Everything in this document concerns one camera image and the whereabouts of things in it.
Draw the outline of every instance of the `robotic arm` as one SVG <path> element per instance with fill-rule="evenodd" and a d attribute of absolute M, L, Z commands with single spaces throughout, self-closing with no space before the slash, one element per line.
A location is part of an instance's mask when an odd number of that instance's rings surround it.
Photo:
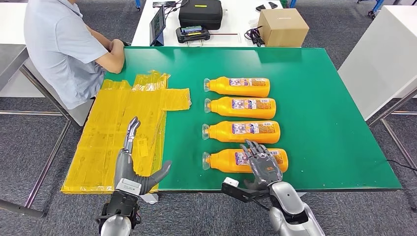
<path fill-rule="evenodd" d="M 310 207 L 298 196 L 295 189 L 282 181 L 282 172 L 274 156 L 264 145 L 246 140 L 249 149 L 240 147 L 248 157 L 249 165 L 255 175 L 254 182 L 245 180 L 248 189 L 239 188 L 238 181 L 226 178 L 222 192 L 243 202 L 269 197 L 272 207 L 268 209 L 272 226 L 280 236 L 324 236 L 324 232 L 314 217 Z"/>
<path fill-rule="evenodd" d="M 148 193 L 169 172 L 171 161 L 149 177 L 137 175 L 133 170 L 132 147 L 136 129 L 140 126 L 137 117 L 129 123 L 124 139 L 124 147 L 119 151 L 116 161 L 115 190 L 109 203 L 103 206 L 96 219 L 101 236 L 129 236 L 136 224 L 141 223 L 138 215 L 139 195 Z"/>

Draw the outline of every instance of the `black case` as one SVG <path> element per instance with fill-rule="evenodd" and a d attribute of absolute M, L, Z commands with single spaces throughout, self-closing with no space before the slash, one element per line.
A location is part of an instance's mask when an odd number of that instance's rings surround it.
<path fill-rule="evenodd" d="M 188 0 L 179 9 L 181 27 L 203 26 L 208 30 L 218 30 L 223 18 L 223 9 L 219 0 Z"/>

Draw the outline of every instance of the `black wire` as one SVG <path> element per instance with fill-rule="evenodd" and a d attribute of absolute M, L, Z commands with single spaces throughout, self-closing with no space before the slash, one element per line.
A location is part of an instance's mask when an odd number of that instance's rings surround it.
<path fill-rule="evenodd" d="M 261 39 L 261 34 L 259 33 L 259 30 L 258 30 L 260 27 L 262 26 L 250 29 L 245 33 L 245 38 L 252 40 L 252 43 L 256 44 L 256 46 L 258 47 L 265 44 L 265 42 Z"/>
<path fill-rule="evenodd" d="M 168 18 L 169 13 L 173 12 L 173 11 L 177 11 L 178 9 L 180 9 L 181 7 L 185 6 L 190 0 L 185 0 L 184 4 L 182 4 L 182 0 L 179 0 L 175 3 L 175 6 L 181 2 L 181 6 L 179 7 L 172 7 L 167 14 L 165 14 L 165 20 Z"/>
<path fill-rule="evenodd" d="M 254 201 L 256 204 L 258 204 L 259 206 L 261 206 L 263 209 L 269 211 L 269 208 L 262 205 L 260 202 L 258 202 L 258 200 L 256 200 L 255 198 L 251 198 L 252 201 Z"/>
<path fill-rule="evenodd" d="M 397 163 L 398 165 L 400 165 L 400 166 L 402 166 L 402 167 L 405 167 L 405 168 L 411 169 L 411 170 L 413 170 L 413 171 L 417 171 L 417 169 L 414 169 L 413 167 L 409 167 L 409 166 L 403 165 L 403 164 L 401 164 L 401 163 L 399 163 L 399 162 L 397 162 L 397 161 L 394 161 L 394 160 L 388 160 L 388 159 L 387 159 L 387 161 L 394 162 L 394 163 Z"/>

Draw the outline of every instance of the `orange bottle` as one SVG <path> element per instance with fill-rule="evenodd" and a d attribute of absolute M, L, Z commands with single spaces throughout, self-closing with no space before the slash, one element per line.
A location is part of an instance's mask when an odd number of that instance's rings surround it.
<path fill-rule="evenodd" d="M 226 117 L 247 117 L 272 119 L 276 112 L 276 103 L 271 98 L 222 97 L 204 101 L 206 113 L 216 112 Z"/>
<path fill-rule="evenodd" d="M 219 94 L 267 97 L 269 87 L 269 79 L 266 78 L 227 78 L 222 76 L 215 80 L 204 79 L 204 91 L 214 91 Z"/>
<path fill-rule="evenodd" d="M 261 144 L 274 144 L 280 136 L 276 121 L 222 121 L 215 125 L 203 124 L 203 140 L 244 143 L 245 139 Z"/>
<path fill-rule="evenodd" d="M 282 172 L 288 169 L 287 153 L 283 149 L 268 148 Z M 225 149 L 215 154 L 203 153 L 203 169 L 218 169 L 225 173 L 252 173 L 247 156 L 242 149 Z"/>

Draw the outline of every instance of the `yellow plastic bag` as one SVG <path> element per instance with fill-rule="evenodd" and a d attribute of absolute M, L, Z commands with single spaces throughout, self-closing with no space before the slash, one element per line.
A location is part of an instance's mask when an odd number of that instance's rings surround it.
<path fill-rule="evenodd" d="M 63 193 L 113 191 L 117 154 L 134 116 L 141 121 L 132 153 L 135 172 L 149 176 L 161 167 L 166 110 L 186 110 L 191 105 L 189 89 L 167 89 L 168 78 L 152 71 L 137 75 L 133 87 L 127 81 L 103 82 L 61 188 Z"/>

